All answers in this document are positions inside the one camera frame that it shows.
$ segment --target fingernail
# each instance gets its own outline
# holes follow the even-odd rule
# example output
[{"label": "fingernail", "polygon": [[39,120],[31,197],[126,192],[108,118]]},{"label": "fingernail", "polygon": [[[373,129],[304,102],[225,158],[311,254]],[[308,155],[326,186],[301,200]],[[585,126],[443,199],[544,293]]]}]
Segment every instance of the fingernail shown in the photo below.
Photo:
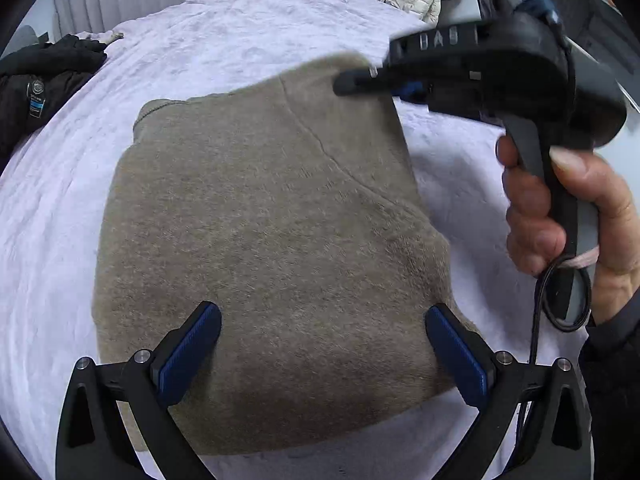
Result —
[{"label": "fingernail", "polygon": [[573,173],[575,176],[583,176],[587,171],[581,156],[561,146],[549,148],[549,156],[558,168]]},{"label": "fingernail", "polygon": [[533,241],[533,245],[535,250],[539,253],[552,253],[556,248],[556,235],[549,231],[542,231],[536,236],[536,239]]}]

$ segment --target pink string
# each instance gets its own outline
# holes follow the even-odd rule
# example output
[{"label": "pink string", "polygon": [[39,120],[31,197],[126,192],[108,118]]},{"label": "pink string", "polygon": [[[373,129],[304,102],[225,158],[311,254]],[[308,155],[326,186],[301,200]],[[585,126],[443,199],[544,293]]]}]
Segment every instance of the pink string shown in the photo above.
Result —
[{"label": "pink string", "polygon": [[559,269],[582,269],[584,267],[589,267],[598,261],[599,256],[600,256],[600,246],[596,245],[590,251],[579,254],[575,258],[572,258],[571,260],[567,260],[561,263],[558,266],[558,268]]}]

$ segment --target sleeve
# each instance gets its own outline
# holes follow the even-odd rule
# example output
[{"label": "sleeve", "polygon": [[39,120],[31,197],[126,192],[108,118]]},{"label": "sleeve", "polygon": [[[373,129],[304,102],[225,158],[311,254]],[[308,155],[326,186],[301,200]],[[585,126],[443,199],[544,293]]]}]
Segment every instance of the sleeve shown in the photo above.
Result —
[{"label": "sleeve", "polygon": [[587,326],[580,370],[591,410],[594,480],[640,472],[640,291],[611,320]]},{"label": "sleeve", "polygon": [[54,44],[26,46],[0,60],[0,75],[48,77],[67,71],[94,74],[107,59],[106,47],[77,36],[65,36]]}]

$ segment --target blue gripper pad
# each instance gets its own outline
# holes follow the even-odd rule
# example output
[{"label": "blue gripper pad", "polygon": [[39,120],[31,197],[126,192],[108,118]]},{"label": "blue gripper pad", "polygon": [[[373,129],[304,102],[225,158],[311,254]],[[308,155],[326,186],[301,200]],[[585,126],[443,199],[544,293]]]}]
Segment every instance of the blue gripper pad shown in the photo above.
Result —
[{"label": "blue gripper pad", "polygon": [[436,357],[453,376],[462,398],[482,409],[495,378],[491,349],[442,303],[427,311],[424,325]]},{"label": "blue gripper pad", "polygon": [[172,406],[182,400],[203,359],[213,350],[222,330],[215,303],[203,301],[182,326],[171,330],[154,350],[151,380],[158,401]]}]

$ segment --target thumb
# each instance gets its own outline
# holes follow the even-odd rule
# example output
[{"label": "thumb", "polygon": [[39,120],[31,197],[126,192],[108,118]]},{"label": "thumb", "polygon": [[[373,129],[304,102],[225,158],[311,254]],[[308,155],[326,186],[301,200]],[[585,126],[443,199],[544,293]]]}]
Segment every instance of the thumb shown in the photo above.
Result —
[{"label": "thumb", "polygon": [[636,216],[628,185],[602,158],[560,146],[551,147],[549,156],[560,184],[576,198],[593,202],[601,220],[621,221]]},{"label": "thumb", "polygon": [[591,311],[596,323],[616,315],[640,286],[640,218],[628,185],[602,158],[559,146],[549,149],[566,190],[598,207],[600,256]]}]

